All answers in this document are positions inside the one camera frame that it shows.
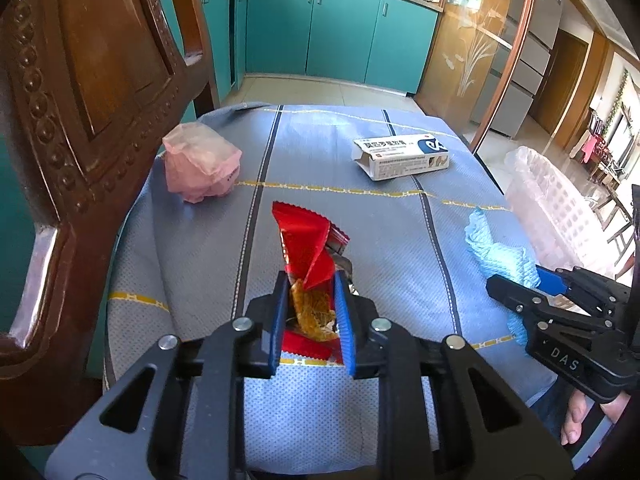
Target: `carved wood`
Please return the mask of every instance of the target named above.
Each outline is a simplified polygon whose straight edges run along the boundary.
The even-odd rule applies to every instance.
[[[7,142],[36,222],[0,335],[0,420],[17,444],[57,442],[100,395],[83,374],[116,233],[187,104],[218,104],[200,0],[174,6],[184,59],[159,0],[12,0],[2,14]]]

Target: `blue cleaning cloth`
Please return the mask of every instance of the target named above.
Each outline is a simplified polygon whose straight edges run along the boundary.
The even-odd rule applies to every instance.
[[[481,209],[476,208],[469,215],[469,225],[465,227],[465,241],[485,278],[500,274],[527,288],[536,288],[540,284],[536,261],[524,247],[494,242],[489,222]],[[521,346],[527,344],[527,331],[520,316],[515,312],[509,313],[507,328],[516,338],[516,343]]]

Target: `blue cloth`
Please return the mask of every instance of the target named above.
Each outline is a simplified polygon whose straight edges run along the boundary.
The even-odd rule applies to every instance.
[[[540,284],[536,261],[527,253],[526,248],[494,242],[489,221],[482,210],[476,208],[469,215],[469,225],[465,227],[465,240],[485,278],[499,274],[527,288],[536,288]],[[515,312],[509,313],[507,328],[519,345],[527,344],[527,331],[520,316]]]
[[[509,333],[508,311],[484,292],[486,278],[466,250],[469,206],[490,209],[496,242],[531,249],[504,197],[442,120],[318,106],[222,108],[200,120],[242,150],[240,183],[227,196],[185,204],[167,191],[156,159],[114,263],[110,292],[143,299],[109,301],[107,378],[119,377],[160,336],[209,335],[251,298],[271,293],[283,266],[271,203],[281,200],[319,212],[351,237],[344,255],[354,285],[381,316],[423,338],[458,333],[472,344],[493,342],[480,355],[528,404],[553,383],[555,375],[515,341],[495,344]],[[354,139],[421,132],[434,132],[447,147],[449,168],[373,182],[351,160]],[[344,367],[283,357],[272,380],[244,381],[247,464],[283,474],[373,464],[377,380],[354,381]],[[436,428],[426,378],[423,386]],[[437,447],[437,432],[431,436]]]

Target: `yellow stripe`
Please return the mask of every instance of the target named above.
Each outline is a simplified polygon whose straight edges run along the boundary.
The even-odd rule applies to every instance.
[[[393,191],[385,192],[373,189],[347,189],[345,187],[333,187],[333,186],[307,186],[305,184],[284,184],[281,182],[257,182],[255,180],[238,180],[236,181],[238,186],[263,186],[263,187],[275,187],[280,189],[293,189],[302,191],[321,191],[330,193],[343,193],[352,195],[371,195],[371,196],[386,196],[388,198],[406,198],[408,196],[426,195],[431,198],[438,198],[433,193],[423,191],[421,189],[412,189],[409,191]],[[444,205],[455,205],[466,208],[479,207],[485,211],[510,211],[510,209],[500,205],[476,205],[468,202],[457,202],[456,200],[448,200],[446,198],[441,199]]]
[[[123,300],[134,301],[136,303],[142,303],[147,305],[153,305],[162,310],[169,312],[169,306],[165,305],[162,301],[154,300],[148,296],[142,296],[141,294],[131,294],[130,292],[112,292],[109,294],[110,300]]]
[[[471,345],[471,348],[473,348],[474,350],[481,350],[482,348],[487,348],[489,346],[494,346],[500,343],[507,343],[514,339],[515,338],[512,335],[505,335],[497,339],[489,339],[489,341],[484,341],[482,343],[473,343]],[[280,364],[294,365],[294,366],[343,366],[333,361],[324,361],[322,359],[309,359],[305,357],[298,357],[293,359],[289,357],[282,357],[280,358]]]
[[[437,134],[443,135],[446,137],[452,137],[453,139],[460,138],[457,135],[446,134],[445,132],[436,132],[434,130],[428,130],[426,128],[421,128],[420,126],[408,126],[407,124],[397,124],[397,123],[387,123],[386,121],[382,121],[380,119],[367,119],[364,117],[359,117],[357,115],[351,114],[343,114],[342,112],[334,112],[333,110],[274,110],[273,108],[258,108],[258,110],[262,112],[277,112],[280,111],[283,114],[331,114],[331,115],[339,115],[341,117],[348,117],[350,119],[357,119],[359,121],[365,121],[366,123],[375,123],[375,124],[391,124],[391,126],[395,128],[407,128],[409,130],[415,130],[416,132],[425,132],[427,134]]]

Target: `white box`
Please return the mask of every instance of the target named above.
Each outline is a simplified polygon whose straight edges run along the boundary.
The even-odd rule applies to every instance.
[[[449,167],[449,150],[432,134],[355,139],[351,158],[372,180]]]

